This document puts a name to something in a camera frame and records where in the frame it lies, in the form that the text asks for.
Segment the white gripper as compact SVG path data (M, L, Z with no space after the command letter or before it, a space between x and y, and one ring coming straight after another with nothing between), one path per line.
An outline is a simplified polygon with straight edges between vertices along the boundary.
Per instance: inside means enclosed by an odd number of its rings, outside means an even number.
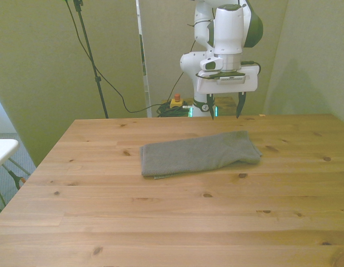
M246 102L246 92L253 92L258 87L258 65L242 66L236 72L199 71L196 74L196 89L198 93L238 93L236 118L241 115ZM215 98L207 94L207 106L214 119Z

